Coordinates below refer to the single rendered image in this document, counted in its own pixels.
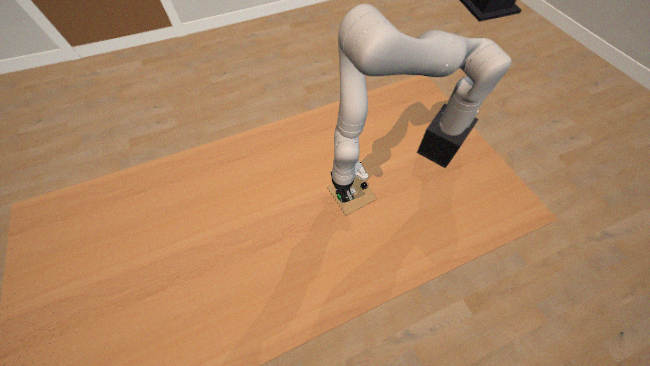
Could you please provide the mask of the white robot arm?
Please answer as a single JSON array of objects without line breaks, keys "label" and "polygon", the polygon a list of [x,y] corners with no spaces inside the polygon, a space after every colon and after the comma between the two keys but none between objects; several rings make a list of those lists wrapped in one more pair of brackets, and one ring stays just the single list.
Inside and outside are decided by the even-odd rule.
[{"label": "white robot arm", "polygon": [[457,82],[439,120],[444,133],[459,135],[470,126],[512,62],[487,38],[466,38],[440,30],[424,32],[417,38],[400,32],[370,4],[355,6],[342,20],[338,34],[340,104],[334,132],[336,163],[333,160],[332,168],[335,183],[348,185],[354,177],[363,181],[368,178],[358,160],[357,137],[368,113],[366,75],[445,77],[462,69],[466,76]]}]

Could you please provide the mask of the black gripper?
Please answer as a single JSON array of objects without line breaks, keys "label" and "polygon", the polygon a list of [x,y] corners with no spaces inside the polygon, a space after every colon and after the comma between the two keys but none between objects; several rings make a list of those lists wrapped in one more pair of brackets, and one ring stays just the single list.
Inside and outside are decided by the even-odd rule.
[{"label": "black gripper", "polygon": [[333,178],[332,178],[332,183],[333,183],[333,185],[335,186],[335,189],[336,189],[336,195],[340,194],[340,196],[341,196],[341,199],[340,199],[341,203],[346,203],[346,202],[354,199],[354,196],[350,195],[350,187],[352,186],[353,182],[354,182],[354,180],[348,185],[339,185],[339,184],[335,183]]}]

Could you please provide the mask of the tan square mat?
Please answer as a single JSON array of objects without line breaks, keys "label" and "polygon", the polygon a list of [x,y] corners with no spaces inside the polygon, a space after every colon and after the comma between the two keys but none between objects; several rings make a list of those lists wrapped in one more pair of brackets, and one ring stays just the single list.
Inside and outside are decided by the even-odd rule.
[{"label": "tan square mat", "polygon": [[352,195],[354,196],[354,199],[346,203],[341,203],[341,201],[339,201],[336,195],[335,186],[333,184],[327,186],[328,190],[330,191],[330,193],[332,194],[332,196],[334,197],[334,199],[336,200],[336,202],[338,203],[338,205],[340,206],[340,208],[342,209],[342,211],[346,216],[377,199],[368,186],[364,190],[361,188],[361,183],[363,182],[364,182],[363,180],[354,177],[354,182],[350,188],[354,187],[356,193]]}]

